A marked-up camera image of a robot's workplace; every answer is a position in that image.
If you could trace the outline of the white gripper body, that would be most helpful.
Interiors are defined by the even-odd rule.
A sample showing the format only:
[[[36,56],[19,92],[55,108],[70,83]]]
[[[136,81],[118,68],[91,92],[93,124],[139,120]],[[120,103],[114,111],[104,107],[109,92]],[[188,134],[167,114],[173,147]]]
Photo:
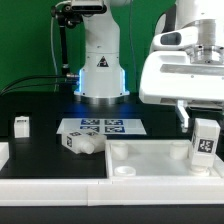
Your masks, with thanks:
[[[224,102],[224,66],[191,64],[184,51],[153,52],[142,70],[139,97],[146,104]]]

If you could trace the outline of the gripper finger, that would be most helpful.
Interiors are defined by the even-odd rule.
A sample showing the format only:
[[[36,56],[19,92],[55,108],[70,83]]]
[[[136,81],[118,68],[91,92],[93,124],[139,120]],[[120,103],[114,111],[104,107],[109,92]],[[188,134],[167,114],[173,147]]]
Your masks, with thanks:
[[[189,115],[186,111],[187,102],[184,100],[178,100],[175,106],[175,112],[181,121],[181,129],[183,133],[186,133],[189,128]]]

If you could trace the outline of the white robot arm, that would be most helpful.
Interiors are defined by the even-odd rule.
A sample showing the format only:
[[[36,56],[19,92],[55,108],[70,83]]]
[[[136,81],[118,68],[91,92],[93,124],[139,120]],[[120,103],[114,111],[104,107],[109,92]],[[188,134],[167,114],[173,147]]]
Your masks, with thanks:
[[[120,29],[113,6],[132,0],[63,0],[51,9],[60,27],[62,72],[69,74],[66,28],[85,27],[85,64],[74,95],[113,103],[129,95],[119,63]],[[145,104],[173,105],[182,129],[188,107],[224,107],[224,0],[175,0],[158,19],[140,79]]]

